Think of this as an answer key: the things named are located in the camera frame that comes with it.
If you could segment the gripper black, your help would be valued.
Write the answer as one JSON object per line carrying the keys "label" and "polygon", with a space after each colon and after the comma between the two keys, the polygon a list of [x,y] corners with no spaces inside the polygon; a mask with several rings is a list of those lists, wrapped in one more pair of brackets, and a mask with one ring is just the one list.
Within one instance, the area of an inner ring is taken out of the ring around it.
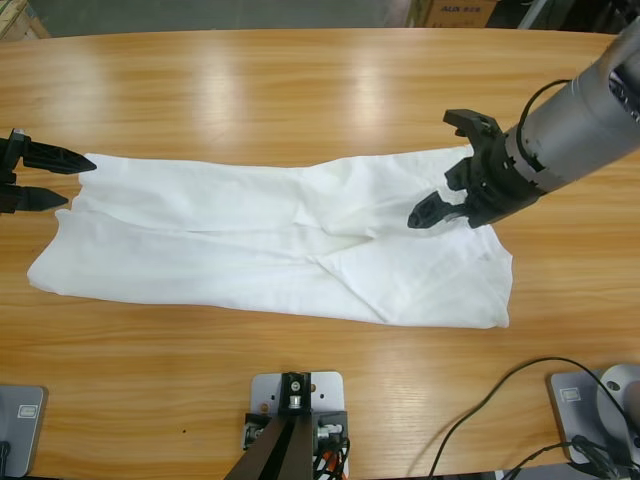
{"label": "gripper black", "polygon": [[14,172],[22,156],[28,168],[46,170],[56,174],[79,174],[97,169],[85,156],[63,147],[29,141],[13,129],[8,138],[1,139],[1,212],[42,212],[64,206],[68,199],[41,187],[20,187]]}
{"label": "gripper black", "polygon": [[544,193],[527,181],[507,155],[505,136],[469,135],[473,154],[464,157],[446,173],[447,186],[453,191],[465,191],[463,204],[451,204],[437,191],[419,201],[410,212],[407,226],[429,229],[441,221],[466,215],[475,229],[511,215],[534,204]]}

